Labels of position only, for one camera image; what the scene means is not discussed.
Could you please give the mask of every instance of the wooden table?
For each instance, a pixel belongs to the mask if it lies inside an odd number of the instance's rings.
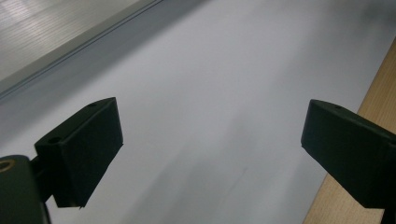
[[[358,114],[396,133],[396,39],[382,62]],[[323,181],[304,223],[380,223],[384,211],[365,209],[330,175]]]

